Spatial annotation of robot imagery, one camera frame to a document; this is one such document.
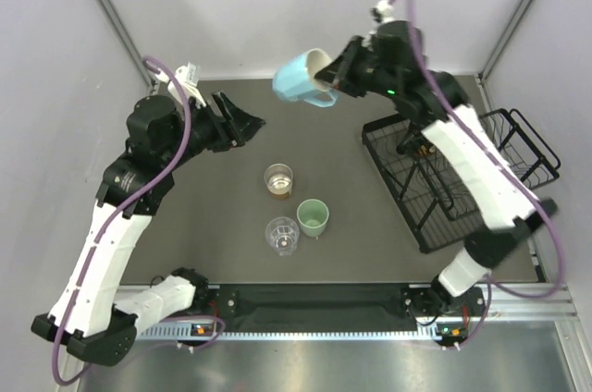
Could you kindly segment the light blue ceramic mug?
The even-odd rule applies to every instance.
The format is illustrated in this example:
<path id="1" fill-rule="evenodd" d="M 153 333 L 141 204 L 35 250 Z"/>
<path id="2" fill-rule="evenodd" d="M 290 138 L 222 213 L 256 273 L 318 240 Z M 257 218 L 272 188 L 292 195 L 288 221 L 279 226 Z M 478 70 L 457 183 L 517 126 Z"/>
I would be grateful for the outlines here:
<path id="1" fill-rule="evenodd" d="M 320 108 L 333 106 L 339 96 L 315 74 L 332 62 L 322 49 L 308 50 L 279 68 L 272 79 L 274 94 L 284 102 L 304 102 Z"/>

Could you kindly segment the mint green cup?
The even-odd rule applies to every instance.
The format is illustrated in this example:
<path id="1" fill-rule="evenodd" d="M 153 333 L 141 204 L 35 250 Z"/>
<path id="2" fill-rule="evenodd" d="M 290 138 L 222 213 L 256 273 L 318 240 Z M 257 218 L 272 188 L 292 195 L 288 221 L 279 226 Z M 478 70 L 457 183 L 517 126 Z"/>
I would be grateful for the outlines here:
<path id="1" fill-rule="evenodd" d="M 329 219 L 327 205 L 317 199 L 308 199 L 297 208 L 297 221 L 305 236 L 318 239 L 325 231 Z"/>

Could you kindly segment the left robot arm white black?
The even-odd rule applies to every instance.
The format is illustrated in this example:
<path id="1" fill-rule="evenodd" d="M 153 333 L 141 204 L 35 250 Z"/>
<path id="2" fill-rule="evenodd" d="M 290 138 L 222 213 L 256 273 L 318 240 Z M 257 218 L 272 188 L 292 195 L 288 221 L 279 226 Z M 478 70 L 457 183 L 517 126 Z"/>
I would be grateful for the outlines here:
<path id="1" fill-rule="evenodd" d="M 92 222 L 75 268 L 49 312 L 33 319 L 32 332 L 80 361 L 114 366 L 136 336 L 184 311 L 198 315 L 209 303 L 208 281 L 179 268 L 154 287 L 116 300 L 121 277 L 139 238 L 174 186 L 174 171 L 198 154 L 241 147 L 265 125 L 223 92 L 209 104 L 190 97 L 179 110 L 172 97 L 152 95 L 134 105 L 125 150 L 104 172 Z"/>

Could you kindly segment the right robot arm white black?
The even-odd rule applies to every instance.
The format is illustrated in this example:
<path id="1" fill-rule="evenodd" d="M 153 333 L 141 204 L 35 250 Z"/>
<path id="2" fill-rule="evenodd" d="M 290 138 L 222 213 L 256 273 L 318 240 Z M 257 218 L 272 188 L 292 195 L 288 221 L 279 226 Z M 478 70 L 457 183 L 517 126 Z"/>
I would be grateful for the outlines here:
<path id="1" fill-rule="evenodd" d="M 421 32 L 411 22 L 393 20 L 380 24 L 367 39 L 352 37 L 312 76 L 351 97 L 371 92 L 390 99 L 471 193 L 483 224 L 431 282 L 431 301 L 438 312 L 456 313 L 468 290 L 540 228 L 551 227 L 557 204 L 539 199 L 514 175 L 457 80 L 427 68 Z"/>

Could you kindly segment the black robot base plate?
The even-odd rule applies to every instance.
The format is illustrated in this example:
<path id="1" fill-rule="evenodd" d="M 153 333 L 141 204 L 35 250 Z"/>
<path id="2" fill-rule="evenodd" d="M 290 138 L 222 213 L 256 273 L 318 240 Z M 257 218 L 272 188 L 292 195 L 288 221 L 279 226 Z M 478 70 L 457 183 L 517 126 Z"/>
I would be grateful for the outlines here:
<path id="1" fill-rule="evenodd" d="M 212 314 L 235 333 L 411 331 L 425 318 L 478 317 L 480 288 L 442 300 L 430 287 L 406 283 L 221 284 L 201 288 L 180 316 Z"/>

